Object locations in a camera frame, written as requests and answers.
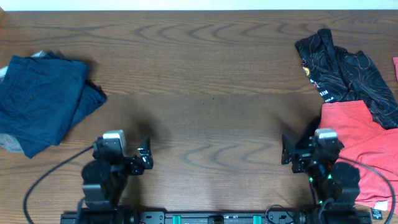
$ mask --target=white wall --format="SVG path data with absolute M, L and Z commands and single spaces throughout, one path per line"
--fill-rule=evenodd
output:
M 398 9 L 398 0 L 0 0 L 5 11 Z

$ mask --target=sticker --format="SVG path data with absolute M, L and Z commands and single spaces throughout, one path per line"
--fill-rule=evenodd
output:
M 388 201 L 377 202 L 374 206 L 374 209 L 387 211 L 388 209 Z
M 382 220 L 383 219 L 383 215 L 381 214 L 380 210 L 374 209 L 374 208 L 371 208 L 371 210 L 372 210 L 372 218 L 374 220 Z

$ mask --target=black t-shirt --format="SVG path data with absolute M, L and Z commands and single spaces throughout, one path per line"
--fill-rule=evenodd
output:
M 384 129 L 398 128 L 398 105 L 372 60 L 335 47 L 330 29 L 296 42 L 302 67 L 325 102 L 363 100 L 373 121 Z

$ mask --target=clothing pile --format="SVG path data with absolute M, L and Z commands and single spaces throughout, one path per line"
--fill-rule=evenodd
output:
M 295 47 L 305 74 L 326 102 L 319 128 L 334 129 L 344 145 L 340 156 L 377 169 L 398 192 L 398 104 L 375 64 L 362 51 L 352 54 L 334 46 L 329 29 Z M 371 171 L 356 168 L 361 176 L 356 203 L 391 209 L 388 185 Z
M 13 56 L 0 69 L 0 145 L 32 158 L 99 108 L 106 95 L 88 66 L 53 52 Z

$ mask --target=table surface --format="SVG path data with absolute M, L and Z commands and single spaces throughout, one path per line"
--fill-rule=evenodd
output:
M 311 203 L 305 174 L 280 164 L 282 132 L 303 133 L 322 105 L 294 43 L 330 28 L 335 45 L 372 58 L 397 96 L 397 18 L 398 11 L 7 12 L 0 66 L 12 55 L 60 51 L 91 65 L 108 101 L 31 160 L 0 150 L 0 223 L 26 223 L 30 185 L 112 129 L 125 131 L 129 154 L 152 135 L 155 166 L 129 179 L 124 203 L 170 211 Z M 80 171 L 92 159 L 88 152 L 37 186 L 29 199 L 36 223 L 76 209 Z

